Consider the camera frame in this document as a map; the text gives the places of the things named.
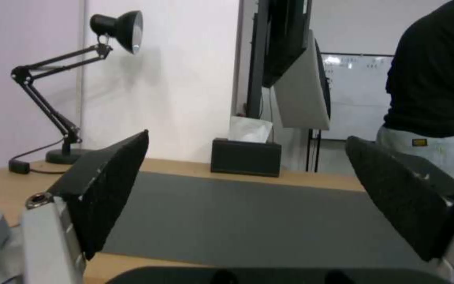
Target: lamp arm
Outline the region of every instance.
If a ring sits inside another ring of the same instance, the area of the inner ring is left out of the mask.
[[[45,97],[34,88],[34,80],[41,79],[59,72],[64,72],[72,68],[77,68],[89,63],[96,61],[104,60],[110,54],[112,47],[104,43],[98,43],[97,45],[92,45],[83,50],[76,52],[71,52],[62,56],[57,56],[45,61],[34,63],[31,65],[18,66],[11,71],[11,77],[16,81],[16,83],[31,97],[31,99],[39,106],[41,111],[52,121],[52,123],[57,127],[57,129],[64,136],[63,151],[69,151],[70,145],[74,143],[80,143],[82,140],[78,136],[79,128],[71,122],[69,119],[65,118],[64,115],[61,115],[52,105],[47,102]],[[56,63],[62,60],[70,59],[82,54],[87,54],[89,52],[97,52],[97,56],[94,58],[86,59],[77,63],[73,63],[65,66],[49,66],[52,63]],[[38,74],[32,74],[36,71],[45,71]]]

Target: black tissue box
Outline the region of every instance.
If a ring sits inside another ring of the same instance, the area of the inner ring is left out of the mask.
[[[213,140],[211,172],[279,177],[281,145]]]

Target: lamp shade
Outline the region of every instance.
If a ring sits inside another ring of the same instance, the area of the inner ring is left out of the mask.
[[[143,36],[143,15],[141,11],[130,11],[115,19],[96,14],[90,18],[90,28],[97,36],[116,38],[125,50],[136,54]]]

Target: desk lamp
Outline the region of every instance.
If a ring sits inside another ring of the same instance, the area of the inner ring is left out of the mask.
[[[11,77],[14,81],[23,88],[27,95],[29,95],[29,97],[31,97],[31,99],[40,107],[43,113],[45,113],[63,135],[63,139],[60,141],[63,142],[62,149],[49,151],[46,156],[46,161],[48,163],[71,165],[88,150],[71,149],[71,144],[82,142],[82,139],[79,137],[80,129],[64,115],[61,115],[56,111],[55,108],[46,101],[33,86],[34,81],[106,59],[110,54],[110,51],[112,51],[112,47],[108,45],[110,37],[116,38],[120,45],[131,54],[136,54],[140,49],[143,34],[143,16],[141,11],[130,11],[121,15],[119,18],[94,15],[90,18],[90,27],[92,31],[97,34],[96,45],[31,65],[18,66],[11,71]],[[103,36],[106,38],[106,43],[101,42],[101,37]],[[53,63],[88,54],[90,52],[96,52],[97,56],[70,65],[51,66]],[[16,156],[9,161],[10,171],[24,174],[30,171],[29,163],[16,160],[16,158],[23,155]]]

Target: gray pants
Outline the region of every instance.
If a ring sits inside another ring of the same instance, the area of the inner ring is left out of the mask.
[[[427,146],[415,147],[413,140],[426,140]],[[376,142],[400,153],[426,158],[454,178],[454,136],[431,138],[382,127]]]

